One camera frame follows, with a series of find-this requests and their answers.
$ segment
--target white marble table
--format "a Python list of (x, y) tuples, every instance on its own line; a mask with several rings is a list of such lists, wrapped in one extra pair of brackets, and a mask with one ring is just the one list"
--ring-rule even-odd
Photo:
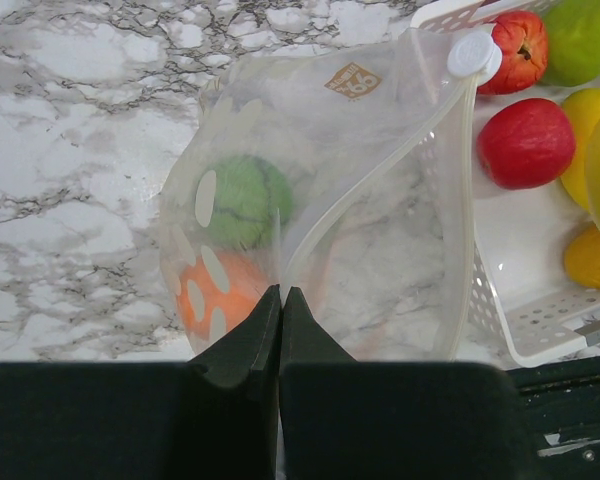
[[(190, 358), (156, 214), (198, 89), (243, 54), (395, 37), (425, 3), (0, 1), (0, 361)], [(460, 358), (511, 366), (472, 330)]]

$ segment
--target black metal equipment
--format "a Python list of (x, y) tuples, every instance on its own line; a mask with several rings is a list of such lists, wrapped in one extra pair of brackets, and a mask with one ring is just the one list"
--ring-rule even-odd
[(600, 358), (361, 363), (271, 287), (188, 363), (0, 364), (0, 479), (600, 479)]

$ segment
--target red fruit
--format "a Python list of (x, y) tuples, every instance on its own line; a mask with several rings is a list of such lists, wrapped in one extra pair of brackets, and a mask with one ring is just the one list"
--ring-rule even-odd
[(503, 13), (494, 23), (491, 37), (502, 50), (502, 64), (478, 93), (503, 95), (529, 88), (549, 63), (549, 36), (542, 20), (535, 13), (520, 11)]
[(573, 128), (562, 109), (544, 98), (514, 103), (496, 114), (478, 135), (485, 173), (509, 190), (552, 182), (571, 164)]

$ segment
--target orange logo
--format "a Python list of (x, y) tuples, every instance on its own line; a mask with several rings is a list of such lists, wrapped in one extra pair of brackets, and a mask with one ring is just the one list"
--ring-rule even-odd
[(365, 70), (360, 65), (350, 63), (329, 80), (325, 87), (351, 99), (371, 93), (380, 85), (382, 78)]

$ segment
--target plastic bag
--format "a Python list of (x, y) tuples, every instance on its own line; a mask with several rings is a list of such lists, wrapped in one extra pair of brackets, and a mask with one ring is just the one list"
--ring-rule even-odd
[(475, 76), (453, 36), (243, 59), (162, 192), (161, 266), (196, 353), (302, 288), (358, 359), (447, 359), (471, 284)]

